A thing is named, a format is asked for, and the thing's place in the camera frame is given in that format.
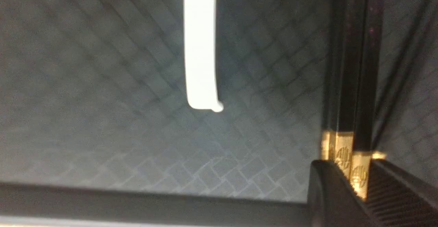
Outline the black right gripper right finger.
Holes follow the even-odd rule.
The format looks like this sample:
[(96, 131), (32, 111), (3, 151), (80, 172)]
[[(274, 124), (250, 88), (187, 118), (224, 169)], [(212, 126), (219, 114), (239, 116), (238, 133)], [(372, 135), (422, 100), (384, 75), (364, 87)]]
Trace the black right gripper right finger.
[(365, 204), (381, 226), (438, 225), (437, 188), (386, 160), (371, 161)]

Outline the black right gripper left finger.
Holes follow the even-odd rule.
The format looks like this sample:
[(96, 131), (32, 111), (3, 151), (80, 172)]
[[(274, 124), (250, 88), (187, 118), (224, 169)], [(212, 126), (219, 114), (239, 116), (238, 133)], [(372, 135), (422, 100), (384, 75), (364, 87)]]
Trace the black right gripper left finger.
[(333, 162), (312, 161), (308, 186), (311, 227), (378, 226), (378, 221)]

